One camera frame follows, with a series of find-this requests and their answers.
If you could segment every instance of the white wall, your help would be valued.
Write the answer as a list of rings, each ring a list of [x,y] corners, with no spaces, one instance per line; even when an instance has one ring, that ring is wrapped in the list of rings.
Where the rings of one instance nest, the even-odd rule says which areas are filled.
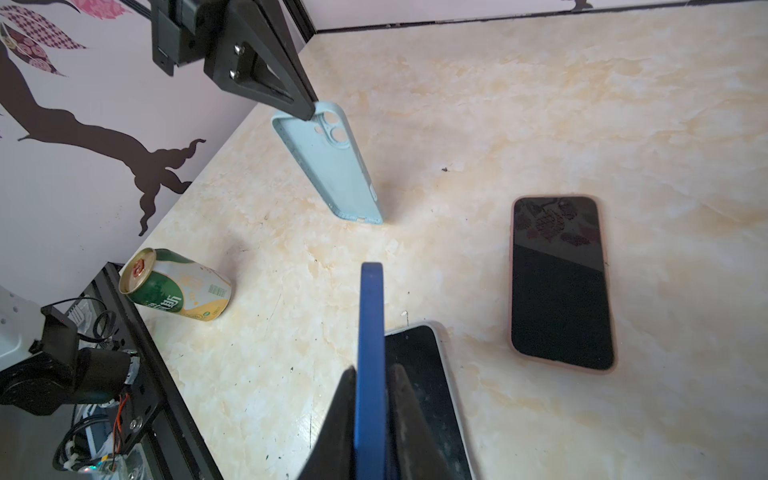
[[[594,8],[652,5],[674,0],[588,0]],[[440,22],[566,12],[575,0],[302,0],[315,28],[348,28],[387,23]]]
[[[254,106],[220,91],[202,62],[166,76],[151,59],[150,22],[133,12],[101,20],[62,4],[19,6],[88,47],[45,49],[65,77],[9,52],[37,103],[129,134],[149,151],[205,139],[175,171],[182,181],[200,173]],[[39,303],[77,295],[105,262],[127,261],[141,244],[141,192],[121,162],[80,147],[17,141],[27,132],[2,107],[0,114],[0,284]],[[150,230],[178,197],[161,188]]]

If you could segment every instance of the beverage can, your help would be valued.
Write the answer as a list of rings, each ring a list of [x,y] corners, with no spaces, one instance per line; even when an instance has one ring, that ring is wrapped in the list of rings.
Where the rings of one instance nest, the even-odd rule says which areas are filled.
[[[218,317],[232,297],[220,273],[165,248],[144,248],[120,275],[120,293],[132,302],[190,318]]]

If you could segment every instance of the screw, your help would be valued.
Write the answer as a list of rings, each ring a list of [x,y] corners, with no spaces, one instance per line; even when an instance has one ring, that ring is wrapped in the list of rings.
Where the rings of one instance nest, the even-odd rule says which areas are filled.
[[[141,428],[141,425],[143,424],[143,421],[141,420],[141,417],[137,419],[131,420],[131,423],[128,425],[131,428],[132,432],[138,431],[138,429]]]

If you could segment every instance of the phone case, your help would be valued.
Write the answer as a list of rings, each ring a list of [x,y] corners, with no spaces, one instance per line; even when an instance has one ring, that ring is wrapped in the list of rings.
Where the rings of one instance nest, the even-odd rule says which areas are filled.
[[[514,267],[512,262],[512,248],[514,246],[515,242],[515,204],[518,202],[518,200],[522,198],[536,198],[536,197],[586,197],[594,201],[595,205],[598,208],[598,223],[601,225],[600,228],[600,244],[603,250],[603,261],[605,262],[605,288],[607,290],[608,295],[608,315],[611,318],[611,342],[614,347],[614,364],[606,370],[596,370],[596,369],[589,369],[583,366],[579,365],[572,365],[570,363],[565,362],[559,362],[557,360],[550,360],[550,359],[542,359],[541,357],[537,356],[530,356],[526,355],[519,350],[515,348],[515,345],[512,343],[512,268]],[[536,195],[522,195],[520,197],[515,198],[515,200],[512,202],[512,208],[511,208],[511,219],[509,222],[509,304],[508,304],[508,310],[507,310],[507,319],[508,319],[508,326],[507,326],[507,343],[509,344],[509,348],[512,349],[512,352],[515,354],[525,358],[526,360],[533,360],[535,362],[540,363],[546,363],[548,365],[553,366],[560,366],[567,369],[577,370],[579,372],[586,372],[586,373],[592,373],[597,375],[607,375],[608,373],[613,372],[616,369],[616,365],[619,362],[618,357],[618,348],[616,344],[616,326],[614,324],[614,315],[613,310],[611,308],[611,276],[609,274],[608,266],[608,256],[607,251],[605,249],[605,228],[604,222],[603,222],[603,207],[599,199],[596,197],[593,197],[591,195],[585,195],[585,194],[572,194],[572,195],[562,195],[562,194],[536,194]]]
[[[384,223],[352,128],[339,105],[315,102],[315,114],[308,121],[278,111],[272,126],[334,215]]]
[[[437,343],[437,350],[440,352],[440,363],[442,363],[442,371],[445,374],[445,381],[448,383],[448,391],[451,393],[451,402],[453,403],[453,413],[456,417],[456,422],[458,423],[458,431],[462,436],[462,443],[464,444],[464,454],[467,457],[467,462],[469,463],[469,473],[472,475],[472,478],[477,478],[477,475],[475,475],[475,469],[473,467],[474,464],[474,458],[471,455],[471,452],[469,450],[469,447],[467,446],[467,438],[464,435],[464,425],[462,424],[462,414],[459,411],[458,407],[458,396],[456,395],[456,385],[453,382],[453,375],[451,374],[448,361],[445,357],[445,349],[442,346],[442,341],[440,340],[440,335],[438,334],[438,328],[445,329],[445,327],[442,326],[441,323],[427,320],[425,322],[416,322],[412,323],[408,326],[403,326],[397,329],[393,329],[387,332],[384,332],[384,336],[393,335],[395,333],[401,333],[408,331],[410,329],[414,329],[417,326],[428,326],[429,329],[432,331],[432,333],[435,335],[435,342]]]

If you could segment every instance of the smartphone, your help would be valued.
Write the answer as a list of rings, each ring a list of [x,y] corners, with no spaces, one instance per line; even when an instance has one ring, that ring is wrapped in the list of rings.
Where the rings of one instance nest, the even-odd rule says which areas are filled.
[[[532,359],[610,372],[614,327],[595,200],[519,198],[509,243],[511,347]]]
[[[445,368],[445,355],[429,323],[388,332],[384,337],[386,368],[399,363],[413,385],[435,444],[455,480],[472,480],[464,432],[456,408],[454,387]]]

